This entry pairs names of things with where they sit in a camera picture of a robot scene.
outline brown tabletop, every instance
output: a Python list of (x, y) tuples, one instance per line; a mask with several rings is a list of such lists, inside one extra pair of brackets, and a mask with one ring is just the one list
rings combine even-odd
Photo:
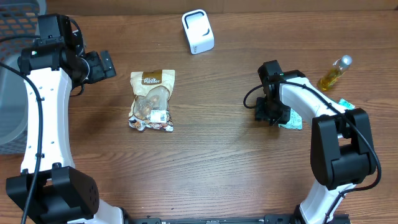
[[(311, 129), (267, 127), (246, 109), (260, 84), (257, 69), (277, 59), (315, 84), (344, 54), (350, 70), (327, 95), (370, 117), (383, 168), (379, 186), (352, 193), (337, 213), (353, 223), (396, 223), (398, 212), (398, 12), (211, 14), (215, 48), (191, 55), (181, 15), (76, 17), (87, 50), (109, 50), (117, 77), (71, 98), (70, 148), (101, 198), (135, 218), (250, 217), (291, 213), (315, 180)], [(165, 133), (129, 127), (130, 73), (174, 69)], [(248, 99), (253, 104), (261, 90)], [(0, 223), (19, 223), (5, 193), (23, 155), (0, 156)], [(370, 184), (375, 175), (367, 177)]]

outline bottle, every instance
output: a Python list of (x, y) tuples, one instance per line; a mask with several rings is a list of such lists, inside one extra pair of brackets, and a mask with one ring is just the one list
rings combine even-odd
[(319, 79), (317, 83), (318, 88), (322, 91), (330, 90), (339, 77), (349, 69), (352, 62), (353, 59), (349, 55), (344, 55), (341, 59), (337, 60), (329, 72)]

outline plastic bag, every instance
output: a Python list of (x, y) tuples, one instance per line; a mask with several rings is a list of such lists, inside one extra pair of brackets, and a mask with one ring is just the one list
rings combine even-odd
[(169, 112), (174, 81), (174, 70), (131, 73), (130, 83), (136, 98), (129, 113), (130, 127), (139, 131), (145, 128), (174, 130)]

